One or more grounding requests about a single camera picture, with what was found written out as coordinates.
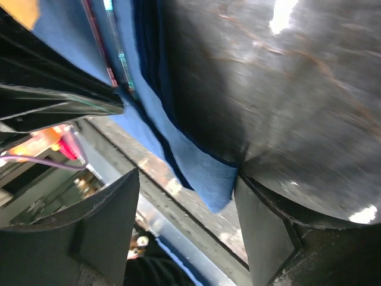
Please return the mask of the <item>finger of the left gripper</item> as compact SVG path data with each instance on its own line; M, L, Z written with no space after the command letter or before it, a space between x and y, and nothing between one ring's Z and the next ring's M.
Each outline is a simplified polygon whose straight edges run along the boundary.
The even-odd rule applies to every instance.
M1 7L1 132L122 112L83 6Z

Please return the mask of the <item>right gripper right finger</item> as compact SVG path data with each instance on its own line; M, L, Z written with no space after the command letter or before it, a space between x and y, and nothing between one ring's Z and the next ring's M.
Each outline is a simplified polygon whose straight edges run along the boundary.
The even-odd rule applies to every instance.
M326 216L244 173L235 186L254 285L379 285L380 226Z

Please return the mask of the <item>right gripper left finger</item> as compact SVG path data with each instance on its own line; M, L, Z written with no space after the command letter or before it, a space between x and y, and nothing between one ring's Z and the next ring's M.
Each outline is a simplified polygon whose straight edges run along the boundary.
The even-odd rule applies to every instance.
M1 285L123 285L137 169L29 225L1 229Z

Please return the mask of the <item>purple metal fork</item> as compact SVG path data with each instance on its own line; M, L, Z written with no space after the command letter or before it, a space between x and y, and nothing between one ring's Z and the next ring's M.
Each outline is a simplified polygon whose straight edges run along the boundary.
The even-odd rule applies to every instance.
M115 76L115 68L114 64L110 57L110 51L108 50L105 39L102 35L101 27L99 25L99 20L97 19L97 16L94 12L94 9L92 8L92 1L90 0L81 0L81 3L83 5L83 8L85 10L90 28L93 33L93 37L95 39L96 45L98 47L98 51L105 63L106 71L108 74L108 77L111 81L111 86L113 88L118 87L118 79Z

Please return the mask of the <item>iridescent gold spoon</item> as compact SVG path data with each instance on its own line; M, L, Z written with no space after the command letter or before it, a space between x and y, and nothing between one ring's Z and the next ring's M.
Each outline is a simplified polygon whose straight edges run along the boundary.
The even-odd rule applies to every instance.
M117 53L117 58L123 73L123 80L127 85L128 91L133 94L135 92L135 86L133 84L132 78L130 76L129 67L127 65L126 56L124 50L121 46L120 37L118 34L113 1L112 0L103 0L103 6L105 10L105 15L107 18L107 25L111 33L112 42Z

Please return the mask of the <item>blue paper napkin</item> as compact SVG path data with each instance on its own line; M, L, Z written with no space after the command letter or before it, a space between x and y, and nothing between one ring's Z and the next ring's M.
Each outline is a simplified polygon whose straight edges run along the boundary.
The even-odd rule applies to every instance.
M38 1L37 5L82 5L81 1ZM213 155L179 126L168 72L161 1L113 1L130 76L131 94L114 48L103 1L92 1L118 79L116 94L124 112L116 122L145 148L164 160L180 183L195 191L212 212L232 198L238 165Z

